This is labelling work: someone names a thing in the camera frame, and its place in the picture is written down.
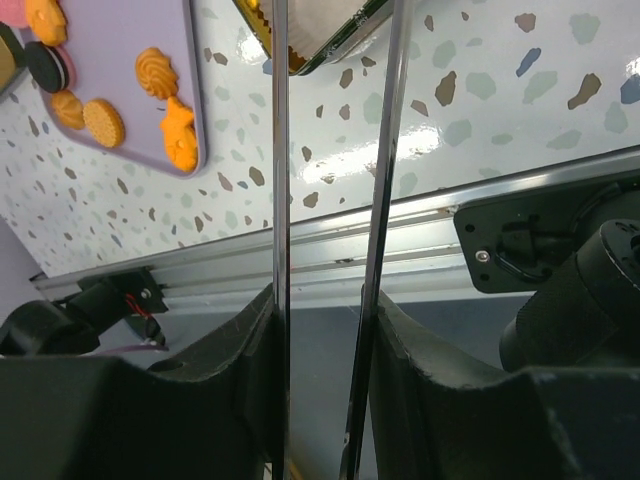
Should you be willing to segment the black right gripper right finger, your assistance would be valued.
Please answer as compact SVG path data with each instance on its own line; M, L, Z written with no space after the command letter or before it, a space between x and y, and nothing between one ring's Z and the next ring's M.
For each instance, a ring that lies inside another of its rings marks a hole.
M494 368L389 297L369 387L382 479L635 479L639 373Z

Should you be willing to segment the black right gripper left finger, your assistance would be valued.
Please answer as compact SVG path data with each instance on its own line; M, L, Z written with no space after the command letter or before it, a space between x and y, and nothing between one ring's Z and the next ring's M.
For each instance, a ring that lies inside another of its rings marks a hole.
M259 479L276 460L273 290L174 356L2 356L5 479Z

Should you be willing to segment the lilac plastic tray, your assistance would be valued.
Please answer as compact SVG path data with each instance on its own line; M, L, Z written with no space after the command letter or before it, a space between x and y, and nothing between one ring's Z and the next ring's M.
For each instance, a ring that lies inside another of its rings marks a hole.
M179 178L206 162L188 1L4 1L18 58L71 140Z

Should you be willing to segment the metal tongs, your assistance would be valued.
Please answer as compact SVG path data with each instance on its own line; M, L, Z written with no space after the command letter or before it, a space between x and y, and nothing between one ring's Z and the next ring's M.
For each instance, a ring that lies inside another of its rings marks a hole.
M273 144L273 289L274 313L281 339L283 386L290 386L290 142L288 4L272 4L272 144ZM361 295L346 431L339 476L359 476L369 380L378 322L392 183L399 141L411 37L411 1L394 4L371 207L365 280Z

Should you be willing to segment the green gold cookie tin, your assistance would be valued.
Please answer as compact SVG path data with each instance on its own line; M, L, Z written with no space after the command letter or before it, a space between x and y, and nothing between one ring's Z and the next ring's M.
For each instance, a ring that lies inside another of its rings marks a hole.
M289 74L336 63L392 14L386 0L292 0L288 7Z

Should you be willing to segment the gold tin lid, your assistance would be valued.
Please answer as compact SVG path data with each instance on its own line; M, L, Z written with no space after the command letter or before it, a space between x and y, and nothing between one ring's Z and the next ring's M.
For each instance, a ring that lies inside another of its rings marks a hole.
M1 93L4 93L25 68L25 56L22 44L8 25L1 24L0 34L0 81Z

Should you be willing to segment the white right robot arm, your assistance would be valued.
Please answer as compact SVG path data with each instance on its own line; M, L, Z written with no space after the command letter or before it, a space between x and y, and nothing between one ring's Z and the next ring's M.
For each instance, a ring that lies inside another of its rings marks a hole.
M381 296L369 402L382 479L635 479L639 230L603 223L505 329L494 368ZM264 288L141 369L98 356L127 301L107 284L1 328L5 479L259 479L286 472L282 345Z

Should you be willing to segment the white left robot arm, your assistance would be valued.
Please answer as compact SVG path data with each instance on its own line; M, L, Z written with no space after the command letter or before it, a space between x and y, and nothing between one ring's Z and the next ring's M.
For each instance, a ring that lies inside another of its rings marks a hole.
M89 324L44 300L19 306L1 325L2 356L80 355L99 345Z

